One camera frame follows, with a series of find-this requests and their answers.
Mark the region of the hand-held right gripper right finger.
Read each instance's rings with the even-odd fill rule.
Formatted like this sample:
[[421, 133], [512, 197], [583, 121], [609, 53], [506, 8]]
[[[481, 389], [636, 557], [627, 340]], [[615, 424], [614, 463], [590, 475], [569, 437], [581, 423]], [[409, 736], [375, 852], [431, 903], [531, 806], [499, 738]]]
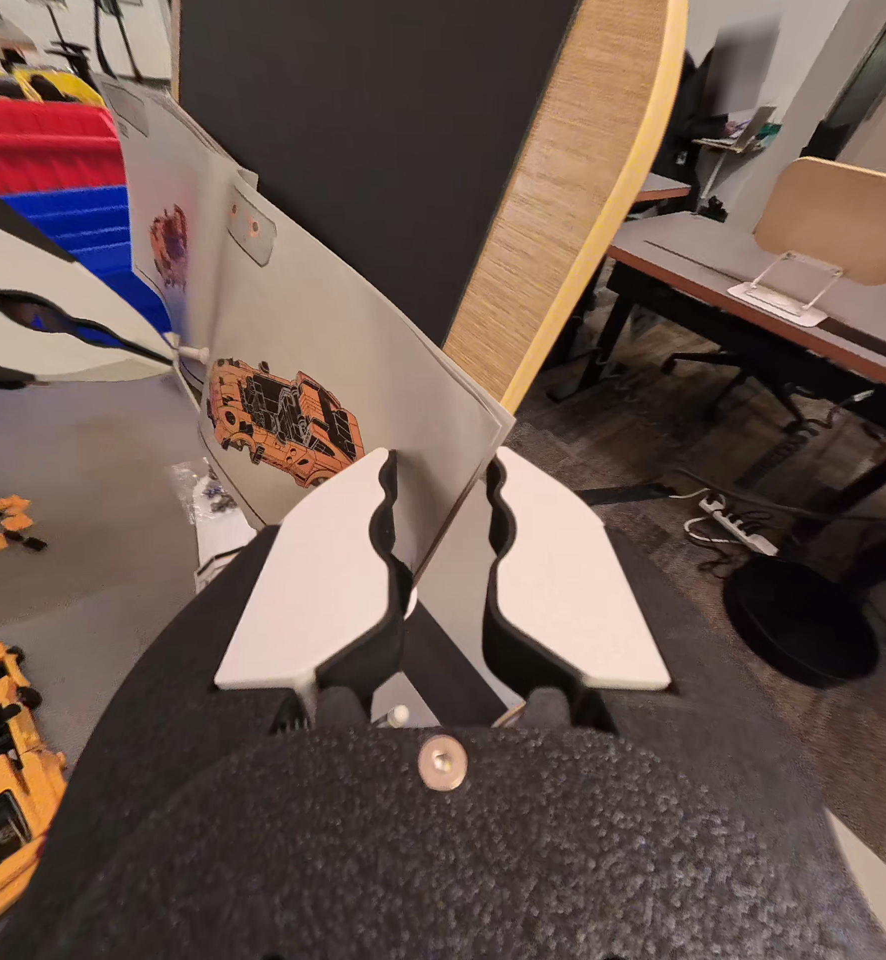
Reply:
[[487, 468], [486, 495], [490, 672], [516, 694], [668, 690], [671, 675], [591, 507], [508, 447]]

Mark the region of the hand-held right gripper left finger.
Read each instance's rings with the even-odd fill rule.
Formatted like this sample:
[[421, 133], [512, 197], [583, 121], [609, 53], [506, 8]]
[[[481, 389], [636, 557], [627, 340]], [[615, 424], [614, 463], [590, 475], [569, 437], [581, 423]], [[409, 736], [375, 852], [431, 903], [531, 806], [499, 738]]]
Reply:
[[367, 709], [401, 669], [413, 573], [394, 554], [398, 455], [378, 448], [282, 520], [213, 678], [220, 691], [323, 692]]

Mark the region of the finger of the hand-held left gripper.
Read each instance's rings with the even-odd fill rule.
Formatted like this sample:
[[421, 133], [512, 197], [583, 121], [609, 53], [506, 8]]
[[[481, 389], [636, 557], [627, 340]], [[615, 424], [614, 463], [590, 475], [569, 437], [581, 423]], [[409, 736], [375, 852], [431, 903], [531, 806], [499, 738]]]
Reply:
[[174, 353], [146, 318], [78, 261], [63, 261], [0, 230], [0, 312], [31, 330], [156, 359]]
[[0, 389], [129, 382], [161, 377], [171, 369], [169, 359], [88, 343], [65, 332], [30, 329], [0, 312]]

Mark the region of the instruction booklet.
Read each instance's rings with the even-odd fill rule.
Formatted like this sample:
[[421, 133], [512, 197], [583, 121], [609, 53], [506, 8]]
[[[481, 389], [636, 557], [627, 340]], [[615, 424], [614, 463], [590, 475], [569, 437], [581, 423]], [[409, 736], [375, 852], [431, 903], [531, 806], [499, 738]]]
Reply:
[[396, 555], [421, 575], [512, 417], [353, 268], [274, 207], [160, 91], [100, 77], [133, 272], [165, 306], [209, 461], [252, 524], [397, 452]]

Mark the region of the orange lego car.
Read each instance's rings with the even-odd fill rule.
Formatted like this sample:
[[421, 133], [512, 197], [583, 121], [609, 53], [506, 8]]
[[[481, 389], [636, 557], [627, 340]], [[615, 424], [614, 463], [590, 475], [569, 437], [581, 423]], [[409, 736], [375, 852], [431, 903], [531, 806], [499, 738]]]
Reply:
[[0, 642], [0, 918], [23, 896], [65, 796], [65, 754], [41, 736], [23, 650]]

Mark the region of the blue plastic bin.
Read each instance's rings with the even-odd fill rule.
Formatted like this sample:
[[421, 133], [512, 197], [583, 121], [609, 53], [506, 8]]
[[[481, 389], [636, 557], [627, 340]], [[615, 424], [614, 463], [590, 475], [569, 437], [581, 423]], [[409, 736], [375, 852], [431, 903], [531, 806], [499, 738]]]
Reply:
[[160, 333], [171, 323], [159, 294], [133, 270], [124, 184], [26, 192], [4, 201], [106, 283]]

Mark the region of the red plastic bin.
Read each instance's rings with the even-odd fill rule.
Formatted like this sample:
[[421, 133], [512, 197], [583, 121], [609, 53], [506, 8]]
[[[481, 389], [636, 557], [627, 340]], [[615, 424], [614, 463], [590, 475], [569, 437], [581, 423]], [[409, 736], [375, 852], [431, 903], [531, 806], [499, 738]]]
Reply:
[[120, 141], [105, 108], [0, 99], [0, 196], [125, 182]]

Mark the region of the yellow plastic bin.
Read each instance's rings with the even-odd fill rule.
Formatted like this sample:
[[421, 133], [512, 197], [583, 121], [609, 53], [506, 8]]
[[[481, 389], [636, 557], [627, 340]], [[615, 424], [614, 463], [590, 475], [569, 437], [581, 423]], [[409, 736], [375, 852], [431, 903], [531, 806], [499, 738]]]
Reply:
[[0, 99], [106, 107], [96, 90], [75, 74], [26, 65], [17, 65], [11, 71], [0, 67]]

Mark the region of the clear plastic parts bag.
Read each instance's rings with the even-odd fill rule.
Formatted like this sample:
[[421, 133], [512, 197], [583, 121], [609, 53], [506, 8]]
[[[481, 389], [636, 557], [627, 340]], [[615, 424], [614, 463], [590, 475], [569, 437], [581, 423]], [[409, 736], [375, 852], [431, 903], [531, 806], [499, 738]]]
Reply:
[[205, 457], [174, 463], [167, 477], [192, 526], [239, 512], [232, 494]]

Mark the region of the white power strip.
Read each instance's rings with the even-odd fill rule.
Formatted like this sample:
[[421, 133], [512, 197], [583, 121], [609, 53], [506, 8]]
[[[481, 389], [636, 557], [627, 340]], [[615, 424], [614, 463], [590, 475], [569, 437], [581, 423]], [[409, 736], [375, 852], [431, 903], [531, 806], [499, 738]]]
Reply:
[[721, 493], [706, 491], [699, 499], [699, 509], [707, 520], [723, 532], [722, 539], [725, 542], [738, 544], [762, 556], [775, 558], [779, 555], [779, 548], [761, 533], [762, 521], [730, 509]]

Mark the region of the black floor stand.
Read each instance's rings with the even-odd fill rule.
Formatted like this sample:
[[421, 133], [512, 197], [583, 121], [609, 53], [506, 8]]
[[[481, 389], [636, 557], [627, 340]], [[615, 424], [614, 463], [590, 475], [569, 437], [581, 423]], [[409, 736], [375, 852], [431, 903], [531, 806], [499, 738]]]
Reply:
[[806, 687], [863, 681], [880, 665], [880, 644], [861, 606], [807, 566], [756, 555], [725, 579], [721, 598], [742, 643]]

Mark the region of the black flat panel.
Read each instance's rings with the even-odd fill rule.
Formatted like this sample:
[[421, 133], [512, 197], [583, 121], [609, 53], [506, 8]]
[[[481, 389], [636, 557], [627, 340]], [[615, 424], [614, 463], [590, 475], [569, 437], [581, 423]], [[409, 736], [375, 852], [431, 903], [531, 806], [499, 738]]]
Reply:
[[442, 347], [575, 1], [185, 1], [179, 101]]

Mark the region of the booklet stand with white base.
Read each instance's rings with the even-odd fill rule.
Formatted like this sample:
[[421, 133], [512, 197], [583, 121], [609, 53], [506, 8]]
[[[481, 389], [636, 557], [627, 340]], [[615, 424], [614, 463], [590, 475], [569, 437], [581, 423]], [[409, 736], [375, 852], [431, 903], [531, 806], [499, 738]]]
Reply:
[[[604, 253], [637, 197], [665, 131], [685, 47], [686, 2], [578, 3], [449, 335], [437, 346], [512, 420], [590, 277], [592, 259]], [[413, 593], [427, 573], [435, 578], [443, 569], [436, 555], [449, 549], [451, 526], [481, 489], [490, 462], [422, 574], [412, 571]], [[281, 522], [262, 525], [269, 533], [232, 564], [221, 578], [227, 584], [215, 584], [195, 604], [240, 595], [241, 611], [220, 616], [229, 621], [228, 636], [219, 642], [216, 669]], [[235, 699], [281, 695], [303, 705], [288, 689], [212, 687]]]

